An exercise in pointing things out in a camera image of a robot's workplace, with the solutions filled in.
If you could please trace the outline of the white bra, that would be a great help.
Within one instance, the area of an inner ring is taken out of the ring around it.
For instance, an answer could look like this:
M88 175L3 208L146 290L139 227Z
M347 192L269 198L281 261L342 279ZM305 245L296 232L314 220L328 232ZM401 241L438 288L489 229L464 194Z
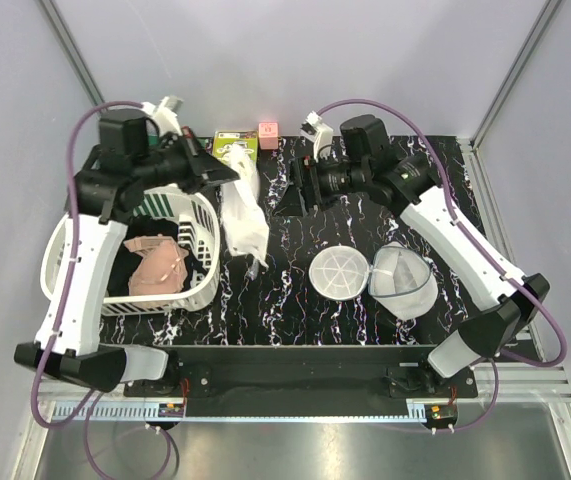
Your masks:
M247 271L255 280L266 263L270 228L265 213L258 204L260 178L256 162L242 148L234 145L228 164L236 170L240 179L221 186L221 221L229 253L253 258Z

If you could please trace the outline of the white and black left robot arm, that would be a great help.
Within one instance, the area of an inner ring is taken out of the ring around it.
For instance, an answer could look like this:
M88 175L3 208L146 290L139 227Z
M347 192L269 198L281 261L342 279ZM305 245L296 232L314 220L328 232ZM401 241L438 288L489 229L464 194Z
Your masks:
M145 380L161 396L180 386L181 372L165 351L99 342L109 274L145 191L176 184L195 194L239 178L187 127L150 144L147 128L159 124L138 102L112 101L89 110L72 130L66 237L55 290L35 339L14 351L15 363L37 377L101 392Z

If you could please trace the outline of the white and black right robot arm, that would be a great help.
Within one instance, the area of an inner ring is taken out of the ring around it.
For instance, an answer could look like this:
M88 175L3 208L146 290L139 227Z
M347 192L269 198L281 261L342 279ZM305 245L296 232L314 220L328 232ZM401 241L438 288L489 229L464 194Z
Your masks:
M320 115L309 113L301 131L312 141L313 152L291 161L289 184L275 214L305 216L331 208L341 195L365 193L436 250L479 311L427 356L418 374L425 393L445 394L455 374L493 357L541 312L549 282L511 264L459 212L448 181L430 164L432 156L399 159L384 123L371 114L341 124L347 158L338 163L326 160L333 130Z

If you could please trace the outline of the white mesh laundry bag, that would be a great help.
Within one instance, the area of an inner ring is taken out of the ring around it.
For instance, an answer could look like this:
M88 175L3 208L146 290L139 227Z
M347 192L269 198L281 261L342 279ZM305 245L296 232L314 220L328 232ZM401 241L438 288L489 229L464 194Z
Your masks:
M308 276L326 299L352 300L368 292L402 321L426 314L439 294L428 262L397 242L381 247L372 261L353 247L328 247L313 258Z

